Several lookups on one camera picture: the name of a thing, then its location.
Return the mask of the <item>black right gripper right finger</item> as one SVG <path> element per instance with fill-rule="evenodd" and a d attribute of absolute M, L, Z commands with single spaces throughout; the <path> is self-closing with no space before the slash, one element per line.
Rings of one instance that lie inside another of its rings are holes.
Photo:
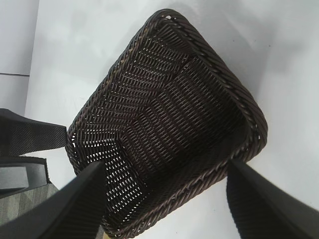
<path fill-rule="evenodd" d="M 243 239 L 317 239 L 319 212 L 244 162 L 228 163 L 228 206 Z"/>

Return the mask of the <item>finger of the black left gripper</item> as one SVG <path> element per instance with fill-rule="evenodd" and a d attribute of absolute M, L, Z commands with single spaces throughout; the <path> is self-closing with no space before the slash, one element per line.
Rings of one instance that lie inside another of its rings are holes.
<path fill-rule="evenodd" d="M 0 191 L 23 192 L 48 184 L 44 158 L 15 156 L 0 158 Z"/>
<path fill-rule="evenodd" d="M 36 151 L 61 148 L 66 144 L 65 126 L 28 119 L 1 108 L 1 156 L 20 156 Z"/>

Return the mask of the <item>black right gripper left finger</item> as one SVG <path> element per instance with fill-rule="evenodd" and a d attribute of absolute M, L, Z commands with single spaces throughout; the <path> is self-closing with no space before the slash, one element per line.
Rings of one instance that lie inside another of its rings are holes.
<path fill-rule="evenodd" d="M 2 239 L 94 239 L 105 211 L 105 169 L 89 164 L 52 197 L 0 228 Z"/>

